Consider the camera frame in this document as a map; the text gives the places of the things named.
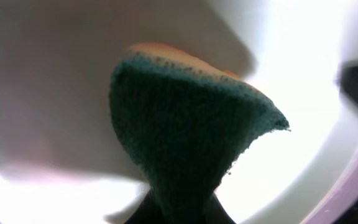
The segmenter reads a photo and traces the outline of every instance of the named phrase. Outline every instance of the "sponge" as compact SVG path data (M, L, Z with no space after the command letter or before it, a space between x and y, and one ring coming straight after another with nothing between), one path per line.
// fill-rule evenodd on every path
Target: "sponge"
M200 223L239 154L289 128L272 101L231 72L173 47L133 45L109 94L118 139L150 182L166 223Z

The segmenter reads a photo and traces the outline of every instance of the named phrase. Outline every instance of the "sponge edge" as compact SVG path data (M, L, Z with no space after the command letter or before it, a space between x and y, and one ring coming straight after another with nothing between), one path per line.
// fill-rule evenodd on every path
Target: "sponge edge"
M198 223L238 155L288 121L255 88L184 52L189 60L139 49L112 75L114 130L168 222Z

